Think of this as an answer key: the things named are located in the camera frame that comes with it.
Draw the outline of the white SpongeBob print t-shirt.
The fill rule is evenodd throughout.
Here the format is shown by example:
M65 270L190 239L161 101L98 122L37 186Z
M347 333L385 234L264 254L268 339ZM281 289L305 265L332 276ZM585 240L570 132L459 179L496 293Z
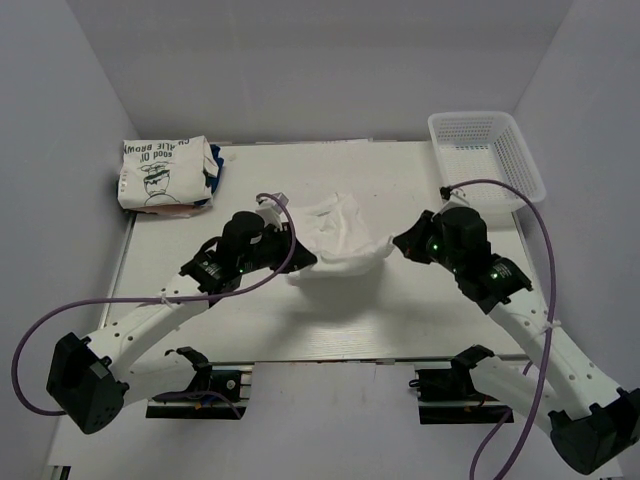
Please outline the white SpongeBob print t-shirt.
M292 285L323 278L361 276L394 250L391 234L374 239L351 194L334 193L320 203L290 208L299 243L317 262L287 275Z

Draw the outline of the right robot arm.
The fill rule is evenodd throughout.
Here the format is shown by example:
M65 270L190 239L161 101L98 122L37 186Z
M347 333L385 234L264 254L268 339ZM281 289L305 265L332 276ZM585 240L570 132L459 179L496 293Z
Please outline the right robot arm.
M639 440L639 392L625 390L600 370L556 320L531 280L494 253L479 213L464 206L424 211L394 237L405 258L449 271L475 303L544 374L542 385L481 345L451 361L451 384L461 397L493 397L521 415L536 406L534 423L574 471L589 475Z

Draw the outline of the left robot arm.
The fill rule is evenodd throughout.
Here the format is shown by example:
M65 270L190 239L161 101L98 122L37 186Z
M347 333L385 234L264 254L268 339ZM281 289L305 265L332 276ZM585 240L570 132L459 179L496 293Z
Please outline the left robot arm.
M137 302L114 325L55 345L47 392L79 429L93 434L129 403L147 394L134 363L187 320L238 291L244 275L265 268L288 274L318 258L284 222L279 226L242 211L220 236L205 242L156 297Z

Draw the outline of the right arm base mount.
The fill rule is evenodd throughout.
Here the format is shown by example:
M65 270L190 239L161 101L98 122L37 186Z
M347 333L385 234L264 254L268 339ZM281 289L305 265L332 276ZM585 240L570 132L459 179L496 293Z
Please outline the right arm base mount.
M421 425L497 425L513 423L512 411L491 396L477 391L470 371L480 360L495 354L474 345L453 357L446 368L420 368L408 386L417 393Z

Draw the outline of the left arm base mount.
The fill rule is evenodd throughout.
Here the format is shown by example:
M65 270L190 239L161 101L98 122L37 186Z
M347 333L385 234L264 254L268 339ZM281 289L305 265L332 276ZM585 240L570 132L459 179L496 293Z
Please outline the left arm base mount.
M148 419L241 420L248 405L252 367L214 364L192 347L167 350L166 359L176 366L185 360L189 384L152 397Z

